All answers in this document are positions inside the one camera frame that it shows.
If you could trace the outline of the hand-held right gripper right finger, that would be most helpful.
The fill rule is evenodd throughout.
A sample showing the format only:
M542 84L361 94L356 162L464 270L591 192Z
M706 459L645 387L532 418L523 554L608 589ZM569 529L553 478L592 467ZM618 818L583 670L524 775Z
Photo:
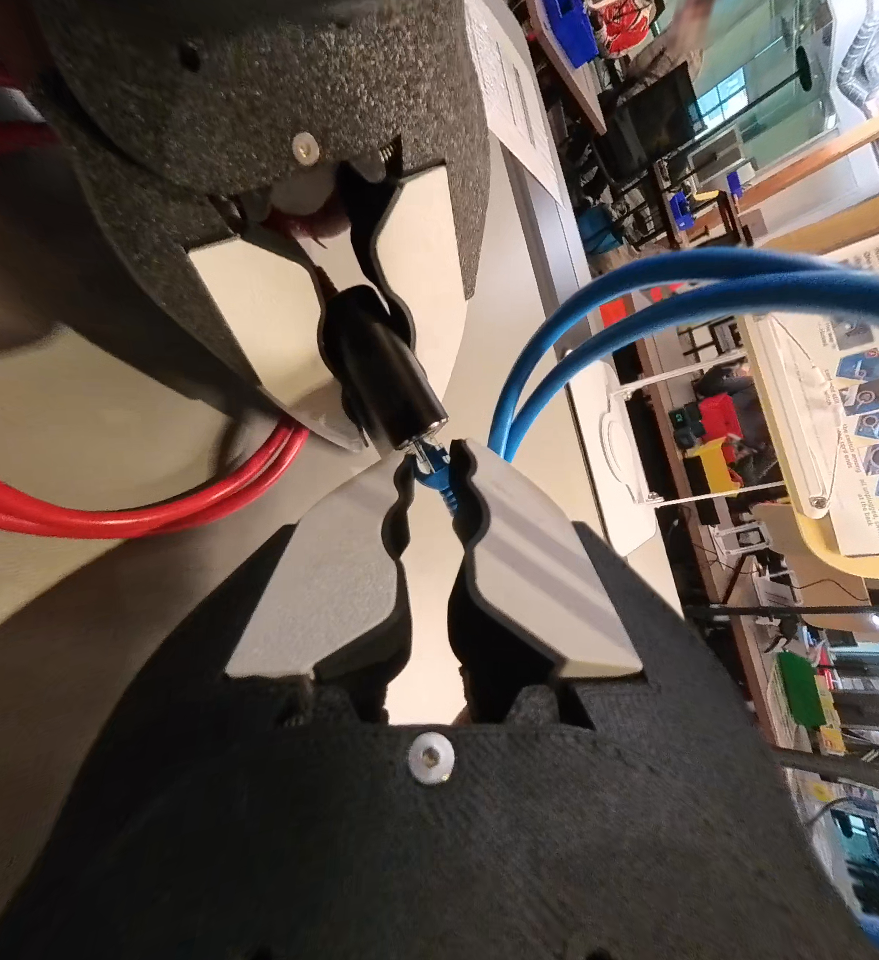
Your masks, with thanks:
M643 664L573 521L475 439L450 444L462 550L450 644L471 689L637 678Z

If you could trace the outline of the black ethernet hub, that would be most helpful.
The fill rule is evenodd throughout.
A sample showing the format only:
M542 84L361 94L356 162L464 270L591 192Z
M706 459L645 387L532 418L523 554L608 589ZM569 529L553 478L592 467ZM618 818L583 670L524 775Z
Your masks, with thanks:
M407 450L446 424L443 402L373 288L328 299L318 339L345 414L378 448Z

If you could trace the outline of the yellow box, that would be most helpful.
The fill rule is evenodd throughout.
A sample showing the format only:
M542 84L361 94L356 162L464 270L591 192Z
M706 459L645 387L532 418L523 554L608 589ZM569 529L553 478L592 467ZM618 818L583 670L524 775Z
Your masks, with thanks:
M744 481L733 469L728 454L734 450L727 438L714 438L699 443L683 454L690 486L704 487L703 494L735 495L744 488Z

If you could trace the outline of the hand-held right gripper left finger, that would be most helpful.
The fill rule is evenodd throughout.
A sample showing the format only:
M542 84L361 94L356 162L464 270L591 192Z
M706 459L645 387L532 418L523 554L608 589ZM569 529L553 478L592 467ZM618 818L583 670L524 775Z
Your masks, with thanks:
M408 664L412 613L402 556L411 458L347 480L295 526L225 672L385 689Z

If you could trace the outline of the green box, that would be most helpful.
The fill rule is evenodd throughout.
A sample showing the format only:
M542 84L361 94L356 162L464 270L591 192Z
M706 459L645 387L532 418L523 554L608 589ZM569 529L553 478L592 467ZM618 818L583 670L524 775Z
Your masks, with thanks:
M817 686L818 674L812 663L799 654L781 651L776 655L775 664L795 724L806 729L826 726L828 717Z

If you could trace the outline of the white stand base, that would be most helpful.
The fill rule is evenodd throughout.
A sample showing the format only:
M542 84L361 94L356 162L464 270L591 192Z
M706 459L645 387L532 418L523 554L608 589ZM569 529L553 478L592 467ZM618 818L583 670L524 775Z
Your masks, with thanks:
M717 358L680 354L668 366L655 342L617 351L603 441L633 502L651 511L699 508L713 495L694 383Z

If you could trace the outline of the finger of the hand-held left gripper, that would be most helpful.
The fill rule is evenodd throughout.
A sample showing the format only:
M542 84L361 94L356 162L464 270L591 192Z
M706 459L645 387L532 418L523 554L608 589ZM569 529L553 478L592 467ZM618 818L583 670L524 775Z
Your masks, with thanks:
M468 313L446 166L361 182L362 271L441 402Z
M322 290L300 243L270 228L247 228L195 246L187 257L261 391L320 438L361 452L362 431L321 349Z

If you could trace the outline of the instruction poster board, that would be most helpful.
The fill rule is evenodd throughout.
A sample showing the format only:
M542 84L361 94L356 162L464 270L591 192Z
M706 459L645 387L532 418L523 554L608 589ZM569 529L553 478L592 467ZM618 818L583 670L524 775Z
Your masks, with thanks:
M772 314L742 329L803 541L879 578L879 326Z

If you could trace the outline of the white board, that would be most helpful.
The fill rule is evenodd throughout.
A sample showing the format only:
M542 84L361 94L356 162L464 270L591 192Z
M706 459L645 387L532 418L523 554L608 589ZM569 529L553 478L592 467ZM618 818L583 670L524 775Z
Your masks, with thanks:
M535 75L485 2L466 1L464 9L488 129L553 198L559 199L552 139L543 120Z

